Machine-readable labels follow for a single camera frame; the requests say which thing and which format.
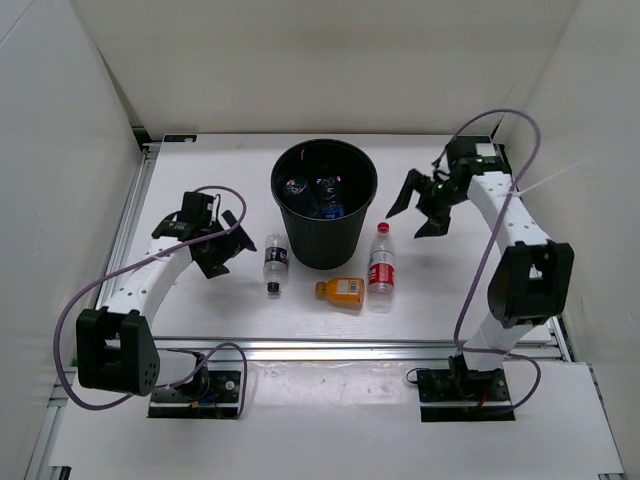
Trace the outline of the clear bottle dark label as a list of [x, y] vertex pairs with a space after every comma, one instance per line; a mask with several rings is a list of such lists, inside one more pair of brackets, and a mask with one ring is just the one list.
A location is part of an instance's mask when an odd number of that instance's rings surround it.
[[277, 297], [289, 278], [289, 241], [285, 235], [272, 234], [265, 240], [263, 277], [269, 296]]

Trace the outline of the clear bottle red label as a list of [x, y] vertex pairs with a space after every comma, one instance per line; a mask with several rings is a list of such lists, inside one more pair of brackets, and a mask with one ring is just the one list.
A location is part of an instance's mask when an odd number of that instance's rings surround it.
[[370, 308], [384, 311], [391, 307], [395, 289], [395, 252], [390, 226], [376, 227], [368, 262], [367, 295]]

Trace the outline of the clear unlabelled plastic bottle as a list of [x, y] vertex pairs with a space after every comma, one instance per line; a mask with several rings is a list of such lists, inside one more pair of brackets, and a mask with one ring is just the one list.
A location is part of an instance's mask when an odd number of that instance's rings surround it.
[[314, 196], [304, 177], [287, 180], [282, 188], [282, 198], [291, 210], [302, 215], [307, 215], [314, 208]]

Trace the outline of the clear bottle blue label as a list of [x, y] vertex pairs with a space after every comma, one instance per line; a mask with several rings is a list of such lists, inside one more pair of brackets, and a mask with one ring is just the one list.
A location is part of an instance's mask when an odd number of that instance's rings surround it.
[[318, 206], [316, 213], [318, 219], [335, 220], [345, 216], [343, 182], [339, 175], [317, 178], [314, 193]]

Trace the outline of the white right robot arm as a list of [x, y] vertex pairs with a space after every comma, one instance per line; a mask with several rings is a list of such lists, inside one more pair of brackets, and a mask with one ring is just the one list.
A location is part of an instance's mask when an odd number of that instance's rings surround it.
[[465, 365], [449, 375], [452, 393], [470, 400], [485, 387], [483, 372], [501, 368], [524, 335], [564, 310], [574, 251], [553, 241], [511, 192], [508, 165], [489, 138], [458, 137], [447, 144], [444, 157], [448, 169], [443, 173], [408, 172], [388, 214], [406, 210], [417, 193], [416, 207], [427, 218], [419, 238], [446, 235], [453, 206], [465, 201], [492, 229], [501, 259], [487, 288], [489, 312], [461, 347]]

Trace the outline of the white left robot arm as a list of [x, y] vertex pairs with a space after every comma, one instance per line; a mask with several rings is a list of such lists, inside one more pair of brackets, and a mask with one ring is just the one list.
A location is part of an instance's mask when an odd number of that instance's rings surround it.
[[168, 367], [151, 333], [153, 320], [178, 277], [196, 264], [204, 277], [228, 273], [226, 262], [256, 246], [220, 200], [201, 191], [184, 193], [181, 208], [151, 234], [144, 258], [127, 267], [124, 284], [98, 309], [76, 320], [78, 379], [88, 389], [147, 396], [157, 387], [176, 388], [186, 399], [206, 395], [204, 360]]

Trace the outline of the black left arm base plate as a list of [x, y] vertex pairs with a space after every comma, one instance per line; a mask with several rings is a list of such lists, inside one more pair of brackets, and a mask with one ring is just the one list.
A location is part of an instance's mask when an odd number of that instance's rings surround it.
[[238, 416], [242, 372], [208, 366], [205, 373], [177, 388], [155, 389], [147, 417], [151, 419], [230, 420]]

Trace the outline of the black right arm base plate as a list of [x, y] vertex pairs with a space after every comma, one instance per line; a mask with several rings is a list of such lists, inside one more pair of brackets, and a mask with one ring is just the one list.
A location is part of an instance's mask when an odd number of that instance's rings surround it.
[[418, 389], [423, 423], [510, 422], [515, 420], [504, 371], [479, 378], [457, 376], [452, 368], [415, 368], [406, 380]]

